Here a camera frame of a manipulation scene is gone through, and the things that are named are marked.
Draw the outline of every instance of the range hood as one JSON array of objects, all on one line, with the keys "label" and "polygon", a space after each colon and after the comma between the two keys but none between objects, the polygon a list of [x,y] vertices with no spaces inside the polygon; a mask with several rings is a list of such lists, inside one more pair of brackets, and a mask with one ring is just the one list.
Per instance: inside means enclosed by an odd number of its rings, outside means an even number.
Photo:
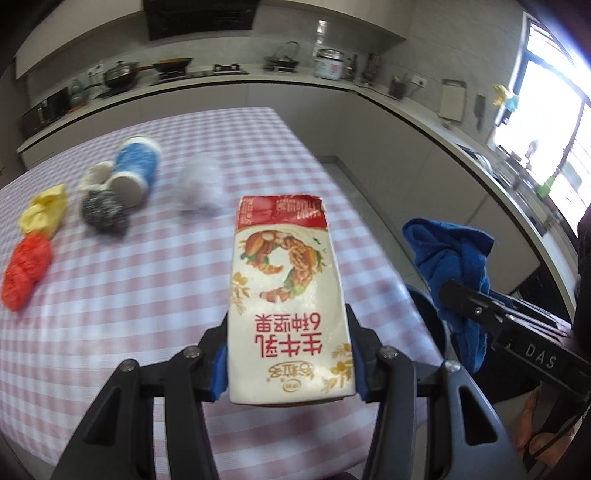
[{"label": "range hood", "polygon": [[142,0],[150,40],[216,30],[250,30],[260,0]]}]

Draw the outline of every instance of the person's hand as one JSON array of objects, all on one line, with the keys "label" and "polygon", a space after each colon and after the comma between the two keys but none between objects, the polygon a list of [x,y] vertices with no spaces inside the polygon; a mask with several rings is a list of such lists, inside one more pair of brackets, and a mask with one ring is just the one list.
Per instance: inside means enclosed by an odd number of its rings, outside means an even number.
[{"label": "person's hand", "polygon": [[[530,441],[533,432],[533,419],[534,419],[534,410],[536,405],[538,404],[538,395],[540,393],[540,388],[536,388],[530,396],[525,401],[525,406],[519,418],[517,420],[517,429],[513,435],[513,444],[517,449],[517,453],[519,456],[523,458],[525,454],[525,448],[527,443]],[[543,462],[550,468],[554,467],[560,458],[564,455],[566,449],[569,447],[570,442],[573,441],[574,435],[577,433],[579,427],[581,425],[581,421],[579,420],[577,424],[570,429],[560,440],[558,440],[555,444],[552,445],[549,449],[545,452],[538,455],[538,460]],[[534,438],[531,439],[530,446],[528,451],[530,455],[533,455],[539,449],[541,449],[546,443],[552,440],[556,435],[554,433],[540,433],[536,435]]]}]

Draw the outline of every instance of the white cabinet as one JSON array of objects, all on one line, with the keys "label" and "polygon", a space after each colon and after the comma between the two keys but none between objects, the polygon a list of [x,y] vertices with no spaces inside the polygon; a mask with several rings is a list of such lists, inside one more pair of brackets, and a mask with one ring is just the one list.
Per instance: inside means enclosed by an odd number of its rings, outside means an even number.
[{"label": "white cabinet", "polygon": [[409,194],[389,211],[398,228],[416,217],[465,225],[485,197],[458,160],[434,145]]},{"label": "white cabinet", "polygon": [[248,85],[246,105],[274,109],[312,154],[338,155],[348,96],[322,87],[253,83]]},{"label": "white cabinet", "polygon": [[492,197],[486,198],[468,225],[495,239],[486,263],[493,290],[513,292],[540,265],[519,229]]},{"label": "white cabinet", "polygon": [[359,18],[406,38],[415,0],[290,0]]},{"label": "white cabinet", "polygon": [[80,35],[142,11],[141,0],[63,0],[38,24],[18,49],[17,78],[41,59]]},{"label": "white cabinet", "polygon": [[246,84],[203,85],[152,95],[139,100],[144,121],[246,105]]},{"label": "white cabinet", "polygon": [[22,152],[22,161],[27,168],[34,167],[68,148],[141,121],[138,100],[106,108],[48,135]]},{"label": "white cabinet", "polygon": [[351,95],[339,158],[388,226],[417,181],[433,142],[389,111]]}]

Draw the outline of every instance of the cutting board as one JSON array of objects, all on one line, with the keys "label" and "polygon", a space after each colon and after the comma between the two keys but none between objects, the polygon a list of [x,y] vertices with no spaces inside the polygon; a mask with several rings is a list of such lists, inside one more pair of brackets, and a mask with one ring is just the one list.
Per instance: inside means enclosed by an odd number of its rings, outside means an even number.
[{"label": "cutting board", "polygon": [[441,81],[439,116],[446,120],[462,122],[466,107],[466,82],[444,79]]}]

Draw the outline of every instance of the red carton top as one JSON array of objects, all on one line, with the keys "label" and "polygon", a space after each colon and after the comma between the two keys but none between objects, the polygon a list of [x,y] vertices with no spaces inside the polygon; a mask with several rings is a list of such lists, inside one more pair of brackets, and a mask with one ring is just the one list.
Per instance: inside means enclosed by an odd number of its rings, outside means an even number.
[{"label": "red carton top", "polygon": [[312,195],[242,197],[236,218],[237,231],[277,223],[326,229],[322,200]]}]

